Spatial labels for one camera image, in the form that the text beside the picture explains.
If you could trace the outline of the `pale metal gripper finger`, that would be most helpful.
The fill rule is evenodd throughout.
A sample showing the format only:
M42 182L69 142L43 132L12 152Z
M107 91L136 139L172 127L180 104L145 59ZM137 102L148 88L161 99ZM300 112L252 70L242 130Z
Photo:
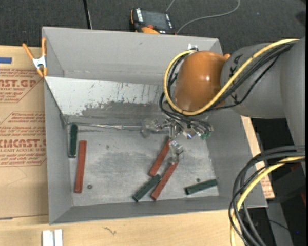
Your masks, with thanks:
M151 133L158 133L162 129L162 126L157 120L145 120L142 122L141 134L144 138L147 138Z
M170 158L169 163L179 163L180 160L183 158L183 146L178 143L176 140L173 140L170 143Z

